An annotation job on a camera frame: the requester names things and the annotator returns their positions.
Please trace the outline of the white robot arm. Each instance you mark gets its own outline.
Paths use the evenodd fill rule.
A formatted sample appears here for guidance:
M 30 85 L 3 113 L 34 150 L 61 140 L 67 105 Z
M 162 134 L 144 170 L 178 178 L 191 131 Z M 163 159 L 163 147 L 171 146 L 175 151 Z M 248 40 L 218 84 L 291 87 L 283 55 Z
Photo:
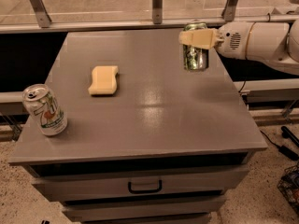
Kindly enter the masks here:
M 178 41 L 198 49 L 214 48 L 220 55 L 260 62 L 277 71 L 299 75 L 298 21 L 231 21 L 219 29 L 182 31 Z

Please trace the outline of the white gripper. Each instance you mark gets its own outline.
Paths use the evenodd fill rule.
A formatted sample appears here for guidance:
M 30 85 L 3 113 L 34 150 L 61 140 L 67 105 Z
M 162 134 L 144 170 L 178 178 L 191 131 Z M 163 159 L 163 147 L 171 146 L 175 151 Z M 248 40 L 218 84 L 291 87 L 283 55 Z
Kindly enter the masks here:
M 182 31 L 178 41 L 182 45 L 199 49 L 212 49 L 217 44 L 216 51 L 226 58 L 246 59 L 247 42 L 253 23 L 233 21 L 217 29 L 198 29 Z

